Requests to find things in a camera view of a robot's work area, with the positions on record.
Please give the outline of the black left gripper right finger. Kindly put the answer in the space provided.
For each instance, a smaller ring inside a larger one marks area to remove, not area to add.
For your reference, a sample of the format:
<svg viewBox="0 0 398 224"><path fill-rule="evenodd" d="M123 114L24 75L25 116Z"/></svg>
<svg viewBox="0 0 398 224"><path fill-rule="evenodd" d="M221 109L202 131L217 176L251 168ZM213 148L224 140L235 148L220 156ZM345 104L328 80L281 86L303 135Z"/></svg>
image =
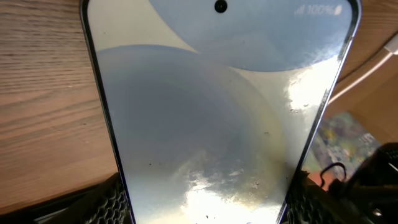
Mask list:
<svg viewBox="0 0 398 224"><path fill-rule="evenodd" d="M327 192L301 171L286 198L288 223L397 223L396 185L340 184Z"/></svg>

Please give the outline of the Galaxy smartphone with blue screen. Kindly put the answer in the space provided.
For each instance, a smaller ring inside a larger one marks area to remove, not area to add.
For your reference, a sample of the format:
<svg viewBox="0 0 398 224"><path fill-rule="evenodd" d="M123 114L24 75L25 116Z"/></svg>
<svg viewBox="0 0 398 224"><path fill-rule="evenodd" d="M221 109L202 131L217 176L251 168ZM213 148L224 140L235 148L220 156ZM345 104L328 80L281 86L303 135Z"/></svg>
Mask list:
<svg viewBox="0 0 398 224"><path fill-rule="evenodd" d="M280 223L362 9L351 0L86 0L134 223Z"/></svg>

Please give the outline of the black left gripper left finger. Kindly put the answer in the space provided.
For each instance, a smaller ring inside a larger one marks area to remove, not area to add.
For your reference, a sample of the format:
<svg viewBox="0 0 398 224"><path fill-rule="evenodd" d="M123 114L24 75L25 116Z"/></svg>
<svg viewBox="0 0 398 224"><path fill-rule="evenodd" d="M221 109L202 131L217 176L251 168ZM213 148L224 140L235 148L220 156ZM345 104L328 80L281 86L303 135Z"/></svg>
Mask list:
<svg viewBox="0 0 398 224"><path fill-rule="evenodd" d="M130 207L121 178L1 215L1 224L131 223Z"/></svg>

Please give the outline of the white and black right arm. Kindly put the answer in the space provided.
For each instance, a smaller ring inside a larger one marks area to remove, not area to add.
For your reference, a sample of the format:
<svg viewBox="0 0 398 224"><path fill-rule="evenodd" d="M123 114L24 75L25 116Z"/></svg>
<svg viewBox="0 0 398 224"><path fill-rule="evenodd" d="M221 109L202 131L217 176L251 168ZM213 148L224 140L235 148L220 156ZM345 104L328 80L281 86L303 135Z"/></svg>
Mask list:
<svg viewBox="0 0 398 224"><path fill-rule="evenodd" d="M321 205L340 223L397 224L397 143L390 142L357 168L348 179L346 167L335 162L324 168L320 177L333 167L343 169L343 179L335 179Z"/></svg>

